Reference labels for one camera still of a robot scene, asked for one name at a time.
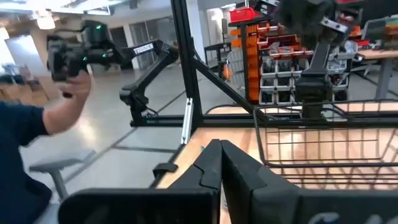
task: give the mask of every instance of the wooden table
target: wooden table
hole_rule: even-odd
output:
[[[385,99],[393,71],[393,61],[398,57],[398,50],[362,50],[358,53],[365,60],[382,60],[375,99]]]
[[[340,108],[346,111],[362,111],[364,108],[367,111],[377,111],[377,110],[398,110],[398,103],[368,103],[365,106],[362,104],[350,104],[350,105],[340,105]],[[247,113],[240,107],[220,107],[213,109],[210,111],[210,114],[237,114],[237,113]],[[262,139],[263,146],[268,146],[268,155],[267,159],[269,160],[278,160],[278,159],[291,159],[291,156],[294,155],[295,159],[311,159],[319,157],[321,159],[327,159],[330,157],[331,151],[336,152],[336,156],[339,155],[341,157],[345,157],[346,151],[349,150],[351,157],[359,156],[360,149],[363,149],[365,157],[374,157],[374,146],[375,144],[379,144],[380,149],[384,149],[386,144],[389,142],[390,137],[394,136],[395,129],[387,128],[387,129],[350,129],[350,130],[308,130],[307,132],[303,132],[302,130],[284,130],[283,133],[275,131],[277,129],[261,129],[261,136],[266,136],[267,142],[265,139]],[[349,144],[342,144],[341,142],[330,143],[327,142],[327,138],[331,138],[333,135],[335,141],[341,141],[346,138],[353,140],[356,138],[363,138],[365,140],[378,139],[378,142],[374,142],[370,144],[370,141],[366,144],[361,144],[358,142],[350,142]],[[300,144],[286,144],[290,139],[298,139],[298,141],[306,140],[306,142],[313,142],[317,140],[317,138],[323,141],[320,144],[314,143],[300,143]],[[231,141],[233,144],[238,146],[244,152],[255,158],[257,161],[260,160],[260,153],[257,146],[256,132],[254,128],[198,128],[195,134],[191,137],[190,142],[185,146],[182,152],[179,154],[177,159],[174,161],[175,164],[178,165],[178,169],[174,173],[169,173],[164,176],[164,178],[159,182],[157,188],[164,189],[170,186],[175,180],[177,180],[188,168],[195,159],[201,153],[201,147],[207,146],[212,139],[226,139]],[[269,144],[272,140],[280,139],[283,144],[282,151],[288,153],[283,153],[279,155],[279,147],[276,147],[276,144]],[[398,147],[398,134],[394,137],[391,142],[393,146]],[[320,155],[318,152],[319,149],[322,148],[323,155]],[[386,155],[388,158],[394,158],[395,153],[393,150],[389,151]],[[312,172],[317,174],[321,174],[324,172],[324,168],[312,169]],[[280,169],[273,170],[275,173],[280,174]],[[331,168],[329,170],[331,173],[339,174],[342,171],[340,169]],[[383,168],[381,171],[390,172],[390,170],[386,170]],[[328,189],[335,189],[335,187],[344,187],[347,183],[338,184],[336,186],[328,187]],[[306,188],[314,189],[318,188],[318,185],[310,184],[306,185]],[[225,209],[221,209],[220,215],[220,223],[228,224],[231,223],[229,219],[228,211]]]

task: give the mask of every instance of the hand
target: hand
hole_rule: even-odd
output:
[[[59,86],[63,93],[72,94],[73,98],[85,101],[91,91],[91,77],[90,75],[80,70],[76,77],[70,77],[66,84]]]

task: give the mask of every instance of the wooden tabletop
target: wooden tabletop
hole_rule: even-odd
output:
[[[384,110],[398,110],[398,103],[376,104],[368,103],[340,105],[343,110],[349,111],[363,111],[364,108],[370,111],[377,111],[380,108]],[[246,113],[240,107],[222,107],[213,109],[210,114],[231,114],[231,113]],[[378,154],[382,154],[387,146],[392,145],[398,148],[398,132],[395,129],[334,129],[334,130],[279,130],[270,128],[260,129],[261,141],[263,144],[263,151],[259,151],[257,145],[257,137],[254,128],[198,128],[195,134],[191,137],[190,142],[185,146],[177,159],[174,161],[178,165],[178,169],[174,173],[166,174],[157,186],[160,189],[167,188],[175,180],[177,180],[201,153],[201,147],[207,146],[212,139],[225,139],[231,141],[244,152],[260,160],[260,153],[268,161],[275,161],[274,163],[281,164],[280,160],[292,159],[372,159]],[[384,158],[387,161],[398,162],[398,157],[394,150],[387,150]],[[329,169],[329,174],[346,174],[349,168]],[[370,168],[363,168],[359,170],[356,177],[361,177],[361,172],[367,172]],[[273,169],[277,174],[281,174],[280,169]],[[390,174],[390,169],[382,168],[381,173]],[[290,175],[294,179],[294,175],[303,173],[313,173],[314,175],[325,174],[325,168],[318,169],[291,169],[284,170],[285,174]],[[331,184],[327,189],[351,188],[354,183],[339,182],[338,184]],[[304,184],[301,187],[309,189],[319,188],[319,184]],[[361,189],[368,189],[368,185],[359,186]],[[221,209],[220,214],[221,224],[230,224],[228,211]]]
[[[398,57],[398,50],[360,50],[358,53],[366,60]]]

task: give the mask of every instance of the sleeve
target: sleeve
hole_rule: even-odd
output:
[[[20,146],[27,146],[35,138],[48,135],[43,122],[43,108],[6,104],[11,129]]]

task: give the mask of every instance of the table leg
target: table leg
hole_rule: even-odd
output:
[[[375,100],[381,100],[387,97],[393,60],[393,58],[386,58],[381,62],[381,74],[379,76]]]

